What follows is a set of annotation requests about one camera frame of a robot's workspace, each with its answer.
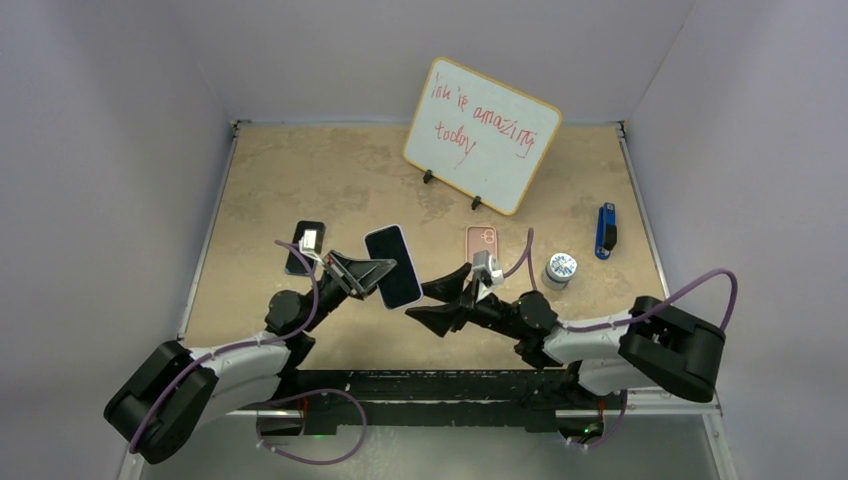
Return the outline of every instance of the pink phone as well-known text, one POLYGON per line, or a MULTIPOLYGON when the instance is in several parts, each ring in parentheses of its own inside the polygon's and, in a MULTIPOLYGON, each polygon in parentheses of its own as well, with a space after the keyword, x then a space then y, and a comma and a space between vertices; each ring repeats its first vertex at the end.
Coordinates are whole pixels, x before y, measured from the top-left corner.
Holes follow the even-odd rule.
POLYGON ((471 226, 465 229, 465 261, 471 262, 474 254, 488 250, 498 258, 498 232, 494 227, 471 226))

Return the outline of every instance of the beige table surface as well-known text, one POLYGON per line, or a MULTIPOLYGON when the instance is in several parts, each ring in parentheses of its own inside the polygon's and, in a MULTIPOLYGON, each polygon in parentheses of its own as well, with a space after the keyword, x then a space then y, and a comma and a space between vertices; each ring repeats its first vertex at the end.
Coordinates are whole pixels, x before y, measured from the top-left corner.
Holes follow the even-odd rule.
MULTIPOLYGON (((278 290, 306 292, 309 280, 283 272, 298 220, 327 225, 324 251, 366 258, 363 235, 398 223, 422 282, 464 262, 465 228, 497 229, 507 270, 534 227, 537 275, 564 251, 578 262, 564 291, 539 288, 561 318, 592 318, 631 306, 638 295, 662 297, 627 166, 613 127, 564 127, 512 216, 434 180, 402 157, 406 127, 247 126, 241 130, 197 287, 185 342, 212 346, 264 327, 268 300, 278 290), (593 254, 598 208, 616 205, 618 245, 609 260, 593 254)), ((530 289, 526 266, 497 295, 511 301, 530 289)), ((423 304, 435 304, 425 300, 423 304)), ((387 311, 379 293, 348 299, 312 334, 303 368, 430 369, 529 368, 514 341, 468 324, 439 338, 402 311, 387 311)))

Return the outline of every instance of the phone screen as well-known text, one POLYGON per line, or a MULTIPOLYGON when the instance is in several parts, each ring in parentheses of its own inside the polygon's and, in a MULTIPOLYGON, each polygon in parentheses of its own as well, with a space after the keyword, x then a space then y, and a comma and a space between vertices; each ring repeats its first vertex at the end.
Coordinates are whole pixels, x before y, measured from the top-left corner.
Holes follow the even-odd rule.
POLYGON ((421 300, 421 284, 400 226, 391 225, 369 233, 365 236, 365 248, 372 259, 397 261, 395 268, 377 283, 386 308, 394 310, 421 300))
MULTIPOLYGON (((292 238, 292 243, 297 247, 297 242, 300 241, 301 237, 303 237, 303 232, 306 230, 318 230, 320 232, 324 232, 323 222, 310 222, 309 220, 301 220, 297 222, 297 227, 294 229, 294 237, 292 238)), ((309 257, 306 257, 306 263, 309 264, 309 268, 315 268, 315 260, 312 260, 309 257)), ((306 275, 306 269, 303 268, 303 264, 300 263, 300 260, 294 256, 291 252, 289 252, 289 257, 286 259, 286 273, 289 275, 306 275)))

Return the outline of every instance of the round container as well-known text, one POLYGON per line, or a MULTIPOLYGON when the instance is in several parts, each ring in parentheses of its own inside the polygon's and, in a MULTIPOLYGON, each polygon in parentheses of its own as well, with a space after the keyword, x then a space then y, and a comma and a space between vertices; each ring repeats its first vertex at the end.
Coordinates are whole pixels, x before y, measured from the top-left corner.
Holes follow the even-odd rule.
POLYGON ((545 265, 542 283, 551 290, 562 290, 577 273, 577 260, 567 253, 555 253, 545 265))

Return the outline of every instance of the robotic arm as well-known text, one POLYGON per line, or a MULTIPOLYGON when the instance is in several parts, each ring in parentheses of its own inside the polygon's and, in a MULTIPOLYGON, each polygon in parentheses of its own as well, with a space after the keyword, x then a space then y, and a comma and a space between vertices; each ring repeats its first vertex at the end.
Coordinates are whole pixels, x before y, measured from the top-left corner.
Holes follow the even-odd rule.
MULTIPOLYGON (((162 462, 197 426, 272 399, 281 378, 289 378, 314 346, 306 332, 345 299, 367 298, 396 265, 389 259, 354 260, 336 251, 321 258, 321 238, 314 231, 307 231, 298 247, 324 269, 317 290, 274 294, 266 329, 249 339, 211 349, 187 349, 177 341, 161 344, 109 401, 106 420, 128 441, 138 436, 131 451, 135 447, 148 462, 162 462), (310 316, 304 331, 295 333, 310 316), (206 356, 201 366, 190 368, 206 356)), ((440 337, 471 322, 513 338, 515 352, 530 366, 568 365, 567 373, 576 372, 579 385, 597 396, 659 385, 692 401, 712 400, 724 346, 724 332, 713 325, 674 307, 644 322, 615 325, 660 303, 651 297, 639 297, 629 311, 609 317, 564 321, 538 291, 512 303, 498 299, 493 292, 503 282, 497 259, 480 252, 473 263, 422 285, 425 295, 443 305, 406 313, 440 337)))

